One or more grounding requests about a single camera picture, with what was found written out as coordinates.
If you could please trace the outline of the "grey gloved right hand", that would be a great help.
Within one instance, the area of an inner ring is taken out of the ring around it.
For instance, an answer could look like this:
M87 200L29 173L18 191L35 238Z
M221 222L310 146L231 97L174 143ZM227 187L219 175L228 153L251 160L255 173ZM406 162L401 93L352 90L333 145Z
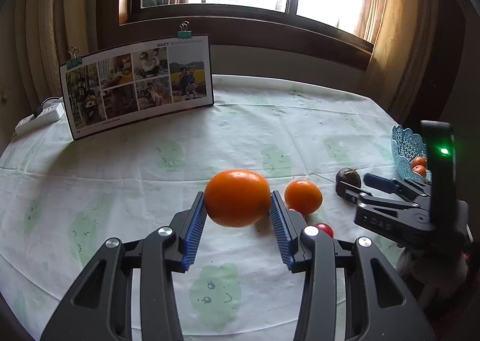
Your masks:
M476 283L478 270L473 268L462 249L437 251L405 248L396 265L421 309L453 297L469 284Z

